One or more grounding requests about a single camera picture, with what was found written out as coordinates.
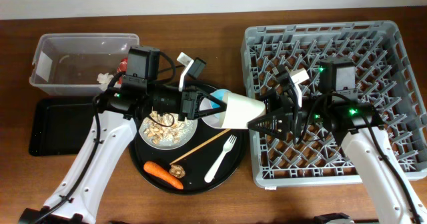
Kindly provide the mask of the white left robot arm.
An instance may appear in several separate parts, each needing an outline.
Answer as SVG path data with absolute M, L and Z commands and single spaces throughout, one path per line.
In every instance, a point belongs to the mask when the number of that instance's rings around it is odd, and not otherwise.
M 95 223 L 106 185 L 127 146 L 135 139 L 141 122 L 152 111 L 176 113 L 178 120 L 201 119 L 226 110 L 227 105 L 202 89 L 185 87 L 187 75 L 196 78 L 206 66 L 200 58 L 180 53 L 184 69 L 176 87 L 170 79 L 159 80 L 159 59 L 175 71 L 175 62 L 154 47 L 135 45 L 127 67 L 113 76 L 104 92 L 92 101 L 91 129 L 73 165 L 41 210 L 26 208 L 20 223 Z

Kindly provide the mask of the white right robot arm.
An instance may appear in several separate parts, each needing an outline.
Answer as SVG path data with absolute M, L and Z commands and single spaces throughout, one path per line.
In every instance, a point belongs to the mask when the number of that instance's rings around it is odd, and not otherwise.
M 278 70 L 282 94 L 270 89 L 260 96 L 266 114 L 248 122 L 248 129 L 281 140 L 292 133 L 298 144 L 310 125 L 320 124 L 356 168 L 380 223 L 425 223 L 426 208 L 398 163 L 379 112 L 358 101 L 353 61 L 327 57 L 318 71 L 321 94 L 304 100 L 290 72 Z

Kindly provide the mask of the blue plastic cup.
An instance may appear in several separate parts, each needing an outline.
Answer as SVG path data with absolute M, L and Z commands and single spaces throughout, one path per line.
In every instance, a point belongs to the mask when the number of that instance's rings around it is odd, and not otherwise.
M 211 96 L 213 96 L 216 99 L 219 99 L 221 101 L 223 99 L 224 95 L 228 92 L 229 92 L 229 90 L 227 90 L 227 89 L 217 89 L 213 93 L 211 93 Z M 210 103 L 210 106 L 212 109 L 219 107 L 219 105 L 217 103 L 214 103 L 213 101 L 210 101 L 209 103 Z

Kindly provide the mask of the small pink saucer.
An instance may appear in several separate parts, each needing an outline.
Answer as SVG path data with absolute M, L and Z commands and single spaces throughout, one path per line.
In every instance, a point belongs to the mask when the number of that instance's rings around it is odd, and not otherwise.
M 211 110 L 211 101 L 209 99 L 203 98 L 201 101 L 201 105 L 199 107 L 200 111 Z M 202 118 L 202 121 L 214 129 L 221 129 L 222 125 L 220 124 L 220 114 L 216 113 L 213 115 L 208 115 Z

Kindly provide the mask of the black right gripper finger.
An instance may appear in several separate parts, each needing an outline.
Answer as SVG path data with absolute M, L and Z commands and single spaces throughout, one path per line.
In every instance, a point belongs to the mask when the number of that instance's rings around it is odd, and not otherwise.
M 270 137 L 283 137 L 283 116 L 284 114 L 281 110 L 266 113 L 248 122 L 248 129 Z
M 259 101 L 262 101 L 266 109 L 277 109 L 279 105 L 278 93 L 274 88 L 267 90 L 264 94 L 258 97 Z

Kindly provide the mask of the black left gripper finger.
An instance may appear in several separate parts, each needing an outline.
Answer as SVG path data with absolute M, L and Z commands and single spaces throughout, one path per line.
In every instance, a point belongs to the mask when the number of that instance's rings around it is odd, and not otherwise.
M 218 104 L 218 105 L 224 104 L 224 102 L 222 100 L 214 97 L 213 95 L 210 95 L 209 93 L 207 93 L 201 89 L 198 89 L 196 91 L 196 93 L 197 93 L 196 100 L 198 103 L 201 103 L 203 99 L 208 99 L 209 101 L 213 101 L 215 104 Z
M 206 110 L 199 110 L 198 112 L 198 119 L 210 116 L 210 115 L 215 115 L 221 112 L 226 111 L 226 106 L 219 106 L 217 108 L 214 109 L 206 109 Z

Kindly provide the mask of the red snack wrapper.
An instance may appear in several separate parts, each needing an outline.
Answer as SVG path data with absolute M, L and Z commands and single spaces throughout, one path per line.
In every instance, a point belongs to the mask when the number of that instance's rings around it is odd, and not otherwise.
M 126 70 L 127 70 L 127 58 L 124 58 L 120 61 L 120 64 L 117 67 L 117 73 L 126 72 Z

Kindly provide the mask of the white paper cup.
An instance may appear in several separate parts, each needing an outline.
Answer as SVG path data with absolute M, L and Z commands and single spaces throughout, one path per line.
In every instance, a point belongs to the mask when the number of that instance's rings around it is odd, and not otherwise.
M 219 118 L 222 129 L 248 129 L 250 121 L 266 114 L 264 102 L 243 95 L 227 92 L 222 101 L 226 103 Z

